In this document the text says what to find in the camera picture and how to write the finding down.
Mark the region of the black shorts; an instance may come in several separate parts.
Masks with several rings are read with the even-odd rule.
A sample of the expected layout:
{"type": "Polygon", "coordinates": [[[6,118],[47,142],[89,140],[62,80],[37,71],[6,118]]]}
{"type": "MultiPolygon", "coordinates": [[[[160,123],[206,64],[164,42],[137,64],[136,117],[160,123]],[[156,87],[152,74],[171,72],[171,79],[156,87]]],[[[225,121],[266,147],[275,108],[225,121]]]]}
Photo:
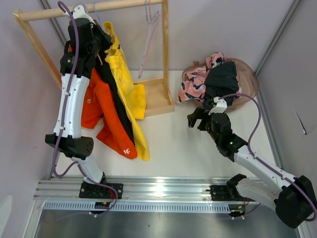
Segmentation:
{"type": "Polygon", "coordinates": [[[132,141],[132,144],[135,145],[132,123],[131,123],[130,119],[128,118],[125,106],[124,106],[124,104],[119,96],[118,88],[117,88],[115,79],[111,73],[109,64],[107,62],[103,62],[103,64],[101,64],[100,62],[97,62],[95,69],[96,69],[97,73],[99,74],[99,76],[101,77],[102,82],[108,84],[110,91],[112,93],[112,96],[113,96],[114,105],[115,105],[115,109],[116,109],[118,118],[119,118],[125,132],[127,133],[129,139],[132,141]]]}

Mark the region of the pink floral shorts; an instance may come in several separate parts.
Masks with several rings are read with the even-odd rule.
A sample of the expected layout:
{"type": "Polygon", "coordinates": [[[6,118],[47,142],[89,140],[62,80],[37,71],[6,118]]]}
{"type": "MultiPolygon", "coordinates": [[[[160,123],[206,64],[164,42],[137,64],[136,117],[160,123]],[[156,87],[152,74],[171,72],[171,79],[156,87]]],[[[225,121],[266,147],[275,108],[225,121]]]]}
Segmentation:
{"type": "Polygon", "coordinates": [[[180,104],[188,100],[196,100],[202,103],[206,93],[205,81],[210,70],[225,62],[225,55],[219,52],[206,57],[204,64],[197,64],[184,70],[176,103],[180,104]]]}

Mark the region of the dark navy shorts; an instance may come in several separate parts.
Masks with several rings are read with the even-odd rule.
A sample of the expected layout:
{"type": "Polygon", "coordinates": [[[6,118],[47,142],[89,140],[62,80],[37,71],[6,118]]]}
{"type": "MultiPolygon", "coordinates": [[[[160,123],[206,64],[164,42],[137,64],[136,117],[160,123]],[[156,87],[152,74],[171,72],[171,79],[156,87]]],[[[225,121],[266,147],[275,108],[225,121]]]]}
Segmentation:
{"type": "Polygon", "coordinates": [[[204,85],[206,90],[203,107],[206,109],[211,109],[211,101],[214,97],[237,93],[239,85],[235,62],[227,61],[212,68],[205,79],[204,85]]]}

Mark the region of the orange shorts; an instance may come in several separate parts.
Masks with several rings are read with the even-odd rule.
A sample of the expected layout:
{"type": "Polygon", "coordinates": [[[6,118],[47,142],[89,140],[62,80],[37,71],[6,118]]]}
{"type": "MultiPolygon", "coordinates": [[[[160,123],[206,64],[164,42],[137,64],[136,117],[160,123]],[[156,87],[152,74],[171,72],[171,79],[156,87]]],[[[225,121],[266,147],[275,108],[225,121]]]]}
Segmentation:
{"type": "MultiPolygon", "coordinates": [[[[105,62],[106,53],[104,52],[102,56],[105,62]]],[[[118,154],[128,159],[135,159],[136,146],[132,144],[118,118],[108,84],[102,82],[94,67],[84,97],[81,125],[93,129],[101,119],[104,125],[97,134],[97,139],[118,154]]]]}

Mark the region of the yellow shorts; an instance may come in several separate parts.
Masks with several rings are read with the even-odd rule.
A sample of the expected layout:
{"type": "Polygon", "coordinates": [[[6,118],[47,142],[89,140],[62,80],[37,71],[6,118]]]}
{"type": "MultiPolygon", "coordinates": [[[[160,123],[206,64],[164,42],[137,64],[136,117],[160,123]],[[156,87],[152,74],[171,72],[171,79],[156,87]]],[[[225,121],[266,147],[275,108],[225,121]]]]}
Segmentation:
{"type": "Polygon", "coordinates": [[[147,106],[146,90],[143,84],[134,84],[124,58],[119,38],[116,36],[111,22],[104,22],[105,32],[110,35],[112,46],[105,50],[105,61],[117,85],[118,94],[125,106],[127,116],[132,124],[133,139],[137,157],[143,161],[150,159],[150,153],[144,134],[137,122],[145,118],[147,106]]]}

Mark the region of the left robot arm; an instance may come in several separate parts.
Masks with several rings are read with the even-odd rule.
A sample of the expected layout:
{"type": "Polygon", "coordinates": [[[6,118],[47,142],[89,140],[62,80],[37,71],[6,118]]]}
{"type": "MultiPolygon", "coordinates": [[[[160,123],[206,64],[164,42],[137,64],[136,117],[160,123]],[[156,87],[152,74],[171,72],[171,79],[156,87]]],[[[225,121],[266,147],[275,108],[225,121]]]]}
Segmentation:
{"type": "Polygon", "coordinates": [[[82,136],[81,119],[85,94],[93,69],[101,62],[100,50],[111,45],[110,38],[95,22],[86,18],[71,21],[68,26],[70,40],[66,42],[60,60],[62,93],[56,125],[45,142],[54,148],[52,171],[62,178],[66,173],[56,171],[57,156],[62,153],[77,165],[84,176],[80,198],[110,199],[111,191],[106,176],[92,156],[94,140],[82,136]]]}

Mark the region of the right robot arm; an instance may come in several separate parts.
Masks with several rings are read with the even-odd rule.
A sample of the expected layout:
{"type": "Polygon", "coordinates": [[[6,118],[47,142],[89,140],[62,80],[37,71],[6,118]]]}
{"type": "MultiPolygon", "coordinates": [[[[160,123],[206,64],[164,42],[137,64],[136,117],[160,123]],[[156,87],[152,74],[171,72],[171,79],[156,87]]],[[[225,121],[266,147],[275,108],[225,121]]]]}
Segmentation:
{"type": "Polygon", "coordinates": [[[304,221],[317,219],[317,198],[311,181],[305,176],[297,178],[251,152],[248,143],[233,133],[227,114],[210,114],[203,108],[196,108],[187,120],[189,127],[200,120],[198,129],[212,137],[222,156],[260,179],[260,182],[254,182],[245,175],[234,176],[226,188],[230,199],[245,197],[256,201],[273,210],[285,225],[293,229],[304,221]]]}

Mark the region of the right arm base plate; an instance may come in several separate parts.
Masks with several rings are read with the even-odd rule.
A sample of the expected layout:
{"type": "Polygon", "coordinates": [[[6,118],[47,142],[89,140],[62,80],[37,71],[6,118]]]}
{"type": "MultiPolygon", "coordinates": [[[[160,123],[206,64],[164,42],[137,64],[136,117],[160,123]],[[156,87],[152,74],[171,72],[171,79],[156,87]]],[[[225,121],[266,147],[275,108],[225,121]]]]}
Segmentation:
{"type": "Polygon", "coordinates": [[[231,194],[225,185],[211,185],[206,192],[210,194],[212,201],[244,201],[239,194],[231,194]]]}

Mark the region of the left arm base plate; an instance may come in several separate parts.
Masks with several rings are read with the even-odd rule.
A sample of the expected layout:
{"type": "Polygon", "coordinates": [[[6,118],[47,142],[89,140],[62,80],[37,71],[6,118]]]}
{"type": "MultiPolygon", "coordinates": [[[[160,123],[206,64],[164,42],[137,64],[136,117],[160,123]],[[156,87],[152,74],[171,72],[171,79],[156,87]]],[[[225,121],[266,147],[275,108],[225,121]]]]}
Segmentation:
{"type": "MultiPolygon", "coordinates": [[[[123,184],[122,183],[108,183],[108,186],[112,187],[117,191],[118,199],[122,198],[123,194],[123,184]]],[[[80,198],[89,198],[89,199],[115,199],[115,193],[109,188],[99,186],[96,184],[83,182],[81,184],[80,198]]]]}

